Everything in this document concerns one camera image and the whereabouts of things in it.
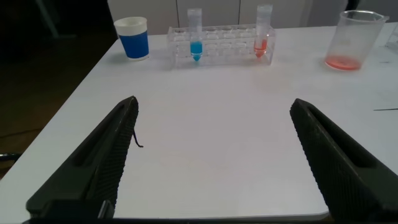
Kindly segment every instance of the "blue and white cup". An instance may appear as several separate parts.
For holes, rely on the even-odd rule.
[[[144,60],[149,57],[146,18],[127,17],[116,21],[114,26],[129,59]]]

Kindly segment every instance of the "table surface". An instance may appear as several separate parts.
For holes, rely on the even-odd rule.
[[[319,218],[328,209],[289,109],[313,103],[398,174],[398,55],[383,47],[386,24],[363,68],[323,64],[334,27],[277,29],[270,67],[171,70],[164,35],[150,58],[108,50],[0,181],[0,222],[29,218],[25,203],[122,99],[137,97],[136,133],[115,217]]]

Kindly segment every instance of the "blue liquid test tube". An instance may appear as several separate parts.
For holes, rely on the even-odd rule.
[[[201,44],[201,9],[188,9],[190,28],[190,48],[193,59],[197,62],[201,58],[203,46]]]

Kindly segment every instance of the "measuring beaker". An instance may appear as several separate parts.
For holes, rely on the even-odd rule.
[[[342,12],[325,63],[340,70],[359,70],[388,19],[371,11]]]

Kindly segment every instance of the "blue liquid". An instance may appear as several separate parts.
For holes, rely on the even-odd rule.
[[[201,58],[202,51],[203,50],[200,41],[191,42],[191,55],[196,62]]]

